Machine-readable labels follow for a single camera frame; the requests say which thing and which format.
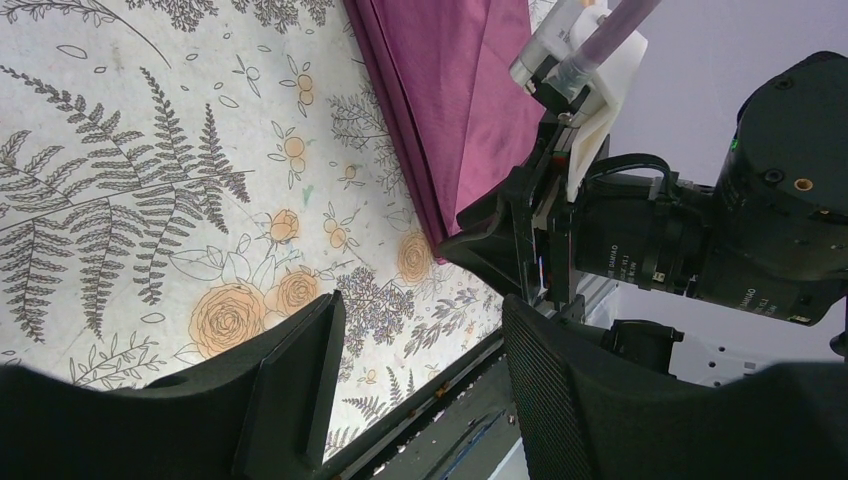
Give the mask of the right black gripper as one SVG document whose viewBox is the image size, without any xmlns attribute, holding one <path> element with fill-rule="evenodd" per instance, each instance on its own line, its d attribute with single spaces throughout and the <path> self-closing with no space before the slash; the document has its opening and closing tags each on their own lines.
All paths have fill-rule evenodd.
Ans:
<svg viewBox="0 0 848 480">
<path fill-rule="evenodd" d="M 577 130 L 545 113 L 527 159 L 457 216 L 460 232 L 438 245 L 450 263 L 500 295 L 521 295 L 543 312 L 571 305 L 577 206 L 567 198 Z"/>
</svg>

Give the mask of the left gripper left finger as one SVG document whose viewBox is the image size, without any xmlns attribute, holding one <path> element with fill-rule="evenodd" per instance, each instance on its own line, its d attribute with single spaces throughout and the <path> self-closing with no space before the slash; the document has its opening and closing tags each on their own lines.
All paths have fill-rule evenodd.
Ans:
<svg viewBox="0 0 848 480">
<path fill-rule="evenodd" d="M 1 370 L 5 479 L 316 479 L 345 311 L 320 296 L 236 347 L 140 389 Z"/>
</svg>

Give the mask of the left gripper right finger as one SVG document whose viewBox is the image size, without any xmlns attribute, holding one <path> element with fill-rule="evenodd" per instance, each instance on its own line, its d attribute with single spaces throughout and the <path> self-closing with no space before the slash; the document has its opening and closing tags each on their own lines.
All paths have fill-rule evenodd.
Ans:
<svg viewBox="0 0 848 480">
<path fill-rule="evenodd" d="M 783 363 L 717 388 L 615 356 L 505 298 L 533 479 L 843 479 L 847 368 Z"/>
</svg>

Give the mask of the purple cloth napkin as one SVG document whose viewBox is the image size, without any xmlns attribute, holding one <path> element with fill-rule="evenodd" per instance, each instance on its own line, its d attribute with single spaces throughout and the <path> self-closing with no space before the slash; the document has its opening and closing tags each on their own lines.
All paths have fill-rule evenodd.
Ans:
<svg viewBox="0 0 848 480">
<path fill-rule="evenodd" d="M 515 0 L 348 1 L 345 10 L 432 249 L 522 164 L 543 108 L 509 68 L 532 35 Z"/>
</svg>

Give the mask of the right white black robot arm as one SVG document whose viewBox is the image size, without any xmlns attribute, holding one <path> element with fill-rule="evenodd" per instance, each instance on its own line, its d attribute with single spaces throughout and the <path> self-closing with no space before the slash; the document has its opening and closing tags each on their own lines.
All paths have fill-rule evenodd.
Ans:
<svg viewBox="0 0 848 480">
<path fill-rule="evenodd" d="M 584 274 L 812 326 L 847 294 L 847 59 L 821 51 L 742 104 L 714 185 L 601 150 L 574 170 L 551 114 L 529 158 L 458 215 L 441 257 L 579 321 Z"/>
</svg>

